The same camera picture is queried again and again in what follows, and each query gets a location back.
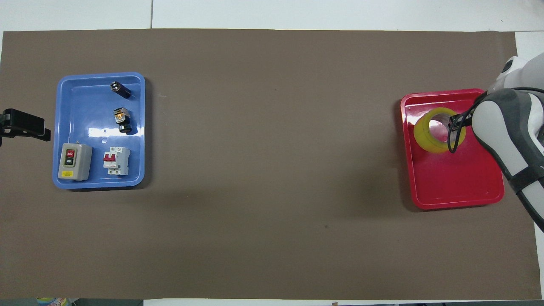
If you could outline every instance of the brown table surface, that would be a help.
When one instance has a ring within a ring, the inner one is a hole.
[[[2,52],[2,106],[51,129],[66,75],[138,71],[148,109],[133,190],[58,189],[52,141],[4,141],[1,298],[541,298],[513,193],[417,210],[400,128],[406,94],[486,88],[513,33],[5,32]]]

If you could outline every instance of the circuit breaker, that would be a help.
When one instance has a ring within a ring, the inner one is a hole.
[[[108,174],[127,175],[128,157],[131,154],[129,148],[122,146],[111,146],[109,151],[104,152],[104,168],[108,169]]]
[[[65,143],[60,153],[59,179],[84,181],[89,178],[92,147],[80,143]]]

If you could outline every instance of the black cable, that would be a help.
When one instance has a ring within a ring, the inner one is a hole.
[[[511,89],[514,89],[514,90],[525,90],[525,91],[536,91],[537,93],[542,93],[544,94],[544,89],[540,89],[540,88],[534,88],[534,87],[514,87],[514,88],[511,88]],[[459,138],[461,137],[461,129],[465,126],[465,121],[467,119],[467,117],[471,114],[471,112],[474,112],[474,110],[476,109],[476,107],[478,105],[480,105],[480,103],[482,103],[482,101],[484,100],[484,98],[487,96],[487,91],[482,93],[481,95],[479,95],[475,100],[474,100],[474,104],[472,104],[472,106],[470,106],[470,108],[465,111],[464,113],[462,113],[462,118],[461,118],[461,121],[459,123],[459,128],[458,128],[458,132],[457,132],[457,135],[455,135],[455,143],[453,145],[453,148],[452,148],[452,143],[451,143],[451,135],[452,135],[452,130],[453,130],[453,123],[448,127],[448,150],[450,151],[450,153],[455,153],[457,151],[457,147],[459,146]]]
[[[466,112],[462,113],[463,117],[461,118],[461,121],[459,123],[459,129],[458,129],[457,135],[455,135],[455,143],[453,145],[453,148],[452,148],[452,141],[451,141],[453,123],[448,127],[448,150],[450,153],[455,153],[457,151],[457,147],[459,146],[459,138],[461,137],[461,129],[465,126],[465,121],[467,120],[468,115],[476,108],[476,106],[478,106],[482,102],[482,100],[486,96],[487,96],[487,91],[480,94],[474,100],[474,104],[472,104],[472,106],[470,106],[470,108]]]

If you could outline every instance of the tape roll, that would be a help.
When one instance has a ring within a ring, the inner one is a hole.
[[[427,114],[417,120],[416,125],[413,127],[413,135],[416,139],[417,144],[419,144],[419,146],[423,150],[431,153],[438,154],[448,151],[447,141],[441,141],[439,139],[436,139],[431,134],[429,123],[431,122],[431,120],[435,120],[447,127],[449,123],[449,117],[456,114],[457,112],[454,112],[453,110],[445,107],[437,107],[427,112]],[[452,142],[452,145],[458,132],[459,130],[452,132],[450,140]],[[459,135],[459,145],[461,145],[463,140],[465,140],[466,133],[467,131],[463,127],[461,129],[461,134]]]

